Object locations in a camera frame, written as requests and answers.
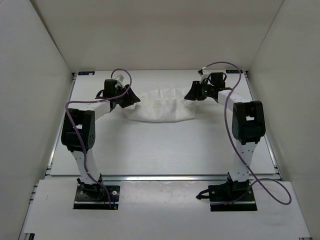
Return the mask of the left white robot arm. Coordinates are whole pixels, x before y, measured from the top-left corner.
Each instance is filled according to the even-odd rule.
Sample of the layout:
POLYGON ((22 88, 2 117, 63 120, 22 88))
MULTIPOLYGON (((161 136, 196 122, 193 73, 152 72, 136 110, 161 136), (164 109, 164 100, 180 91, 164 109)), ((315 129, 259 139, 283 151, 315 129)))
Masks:
POLYGON ((117 106, 124 109, 140 101, 131 90, 130 83, 123 85, 118 79, 107 79, 96 99, 66 103, 61 142, 76 161, 80 173, 77 182, 81 190, 94 201, 111 198, 93 155, 96 120, 111 113, 117 106))

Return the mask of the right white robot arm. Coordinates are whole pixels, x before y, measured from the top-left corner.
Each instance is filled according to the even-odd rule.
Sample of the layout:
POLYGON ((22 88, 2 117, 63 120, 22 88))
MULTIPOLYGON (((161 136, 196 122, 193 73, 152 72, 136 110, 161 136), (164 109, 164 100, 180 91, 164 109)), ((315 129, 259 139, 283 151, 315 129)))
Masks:
POLYGON ((232 112, 231 127, 226 127, 229 139, 235 140, 231 145, 235 150, 231 172, 227 174, 226 183, 218 186, 217 195, 229 200, 236 200, 249 190, 250 166, 253 153, 259 141, 266 133, 263 104, 242 97, 226 87, 227 75, 223 72, 209 73, 198 71, 201 80, 192 82, 185 100, 203 101, 212 98, 224 106, 224 112, 232 112))

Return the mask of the white pleated skirt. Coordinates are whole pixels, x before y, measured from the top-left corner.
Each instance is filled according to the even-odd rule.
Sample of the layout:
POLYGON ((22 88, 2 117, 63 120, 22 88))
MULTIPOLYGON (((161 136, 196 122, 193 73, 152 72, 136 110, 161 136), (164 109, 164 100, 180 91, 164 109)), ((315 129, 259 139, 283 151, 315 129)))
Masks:
POLYGON ((194 119, 196 103, 186 100, 186 88, 154 89, 139 93, 140 102, 122 109, 129 120, 171 123, 194 119))

